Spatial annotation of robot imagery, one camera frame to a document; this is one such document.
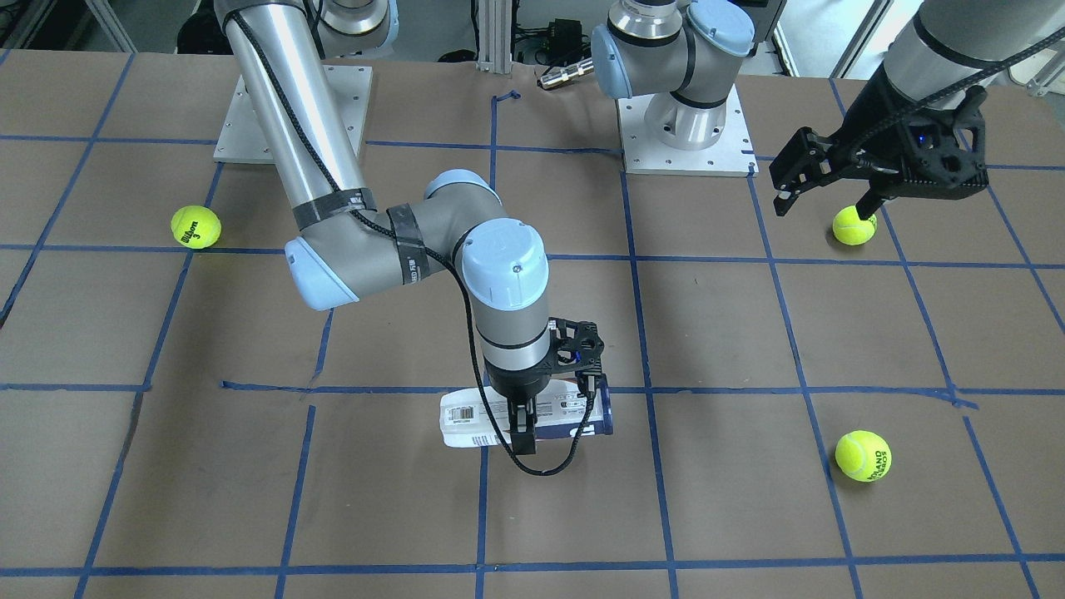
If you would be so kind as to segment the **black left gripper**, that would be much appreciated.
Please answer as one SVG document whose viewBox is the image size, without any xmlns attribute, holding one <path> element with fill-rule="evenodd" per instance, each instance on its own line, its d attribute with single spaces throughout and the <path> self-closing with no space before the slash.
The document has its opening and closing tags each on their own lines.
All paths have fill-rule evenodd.
<svg viewBox="0 0 1065 599">
<path fill-rule="evenodd" d="M 895 197 L 962 200 L 981 192 L 988 185 L 986 126 L 980 113 L 986 98 L 988 92 L 974 85 L 955 109 L 925 107 L 906 115 L 864 141 L 861 148 L 871 166 L 859 167 L 850 156 L 857 139 L 910 104 L 886 72 L 874 72 L 845 114 L 840 134 L 821 136 L 802 126 L 780 149 L 770 164 L 775 214 L 787 215 L 801 194 L 842 178 L 869 182 L 855 204 L 861 220 L 874 217 Z"/>
</svg>

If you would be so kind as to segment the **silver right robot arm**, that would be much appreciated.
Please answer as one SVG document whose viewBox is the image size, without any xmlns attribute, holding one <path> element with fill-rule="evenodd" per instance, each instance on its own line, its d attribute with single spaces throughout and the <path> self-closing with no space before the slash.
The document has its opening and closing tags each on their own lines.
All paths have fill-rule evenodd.
<svg viewBox="0 0 1065 599">
<path fill-rule="evenodd" d="M 391 1 L 217 1 L 299 234 L 285 253 L 305 303 L 329 309 L 454 272 L 468 293 L 484 368 L 508 401 L 510 446 L 532 454 L 547 375 L 547 252 L 476 173 L 453 168 L 421 201 L 363 174 L 324 61 L 394 37 Z"/>
</svg>

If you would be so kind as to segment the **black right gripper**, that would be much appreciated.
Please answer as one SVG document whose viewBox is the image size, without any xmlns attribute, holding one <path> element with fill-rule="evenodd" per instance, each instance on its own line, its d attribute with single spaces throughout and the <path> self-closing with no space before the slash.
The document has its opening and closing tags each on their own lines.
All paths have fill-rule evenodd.
<svg viewBox="0 0 1065 599">
<path fill-rule="evenodd" d="M 514 455 L 537 452 L 536 396 L 547 387 L 551 375 L 532 369 L 506 370 L 484 360 L 489 383 L 496 394 L 507 399 L 509 446 Z"/>
</svg>

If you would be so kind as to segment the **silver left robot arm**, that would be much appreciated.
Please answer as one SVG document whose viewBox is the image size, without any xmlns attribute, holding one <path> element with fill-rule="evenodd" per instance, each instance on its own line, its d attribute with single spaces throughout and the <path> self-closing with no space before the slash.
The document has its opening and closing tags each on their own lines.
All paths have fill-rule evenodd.
<svg viewBox="0 0 1065 599">
<path fill-rule="evenodd" d="M 796 76 L 869 80 L 840 128 L 802 126 L 770 164 L 775 212 L 836 181 L 866 181 L 857 216 L 897 198 L 965 200 L 988 187 L 981 106 L 998 72 L 1063 39 L 1061 1 L 913 1 L 875 61 L 866 48 L 889 1 L 783 2 L 782 58 Z M 651 136 L 703 151 L 722 136 L 741 61 L 761 41 L 768 1 L 617 1 L 591 34 L 602 92 L 649 97 Z"/>
</svg>

